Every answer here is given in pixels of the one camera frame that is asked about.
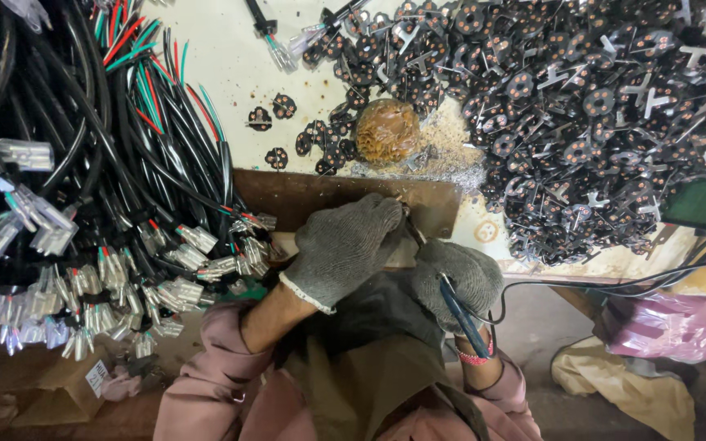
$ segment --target pink sleeve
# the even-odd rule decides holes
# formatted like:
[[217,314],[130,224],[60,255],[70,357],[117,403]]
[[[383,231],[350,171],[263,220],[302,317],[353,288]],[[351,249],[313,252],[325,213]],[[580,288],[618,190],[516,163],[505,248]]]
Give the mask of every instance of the pink sleeve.
[[[532,439],[540,439],[541,431],[527,406],[527,398],[525,397],[527,384],[522,370],[503,352],[500,353],[500,359],[503,361],[503,374],[497,383],[480,391],[465,386],[465,391],[470,395],[485,399],[502,410],[516,426],[522,429],[525,435]],[[487,414],[488,412],[484,412],[484,419],[488,425]]]
[[217,440],[240,426],[242,390],[271,364],[270,352],[250,354],[244,345],[241,308],[215,305],[203,316],[206,350],[182,366],[181,375],[162,396],[154,439]]

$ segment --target wooden board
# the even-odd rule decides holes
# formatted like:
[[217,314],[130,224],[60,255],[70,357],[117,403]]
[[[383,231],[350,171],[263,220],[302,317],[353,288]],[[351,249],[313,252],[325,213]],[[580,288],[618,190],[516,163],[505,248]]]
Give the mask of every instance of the wooden board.
[[427,237],[450,238],[462,194],[449,182],[381,180],[235,169],[233,181],[253,213],[277,216],[278,232],[295,232],[319,209],[336,208],[379,193],[410,208]]

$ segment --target sleeve cuff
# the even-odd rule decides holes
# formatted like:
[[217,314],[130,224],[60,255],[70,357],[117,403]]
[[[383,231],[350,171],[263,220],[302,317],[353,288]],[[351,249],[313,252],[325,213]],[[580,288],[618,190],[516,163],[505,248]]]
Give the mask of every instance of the sleeve cuff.
[[285,275],[284,272],[281,272],[279,274],[279,281],[284,283],[285,286],[290,288],[290,290],[297,296],[299,299],[306,301],[310,305],[317,307],[320,312],[326,315],[331,315],[337,312],[337,310],[333,307],[328,307],[321,305],[317,300],[314,298],[310,297],[307,293],[301,290],[295,283],[291,282],[288,276]]

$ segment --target wrist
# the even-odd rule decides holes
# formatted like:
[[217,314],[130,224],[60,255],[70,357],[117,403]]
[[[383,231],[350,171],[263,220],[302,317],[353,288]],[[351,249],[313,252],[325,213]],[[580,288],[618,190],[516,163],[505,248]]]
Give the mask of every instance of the wrist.
[[263,352],[317,311],[279,283],[241,319],[241,338],[251,353]]

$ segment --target hand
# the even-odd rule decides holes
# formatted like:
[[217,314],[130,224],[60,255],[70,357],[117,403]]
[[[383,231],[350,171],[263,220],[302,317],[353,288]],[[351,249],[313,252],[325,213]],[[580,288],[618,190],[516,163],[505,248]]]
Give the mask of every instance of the hand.
[[386,264],[402,225],[399,202],[374,193],[313,213],[296,233],[296,261],[279,278],[302,300],[330,314]]
[[[453,279],[460,301],[478,316],[484,316],[503,290],[503,274],[492,257],[475,249],[430,240],[416,255],[411,283],[418,301],[437,318],[443,330],[465,335],[440,294],[439,273]],[[473,318],[480,327],[482,322]]]

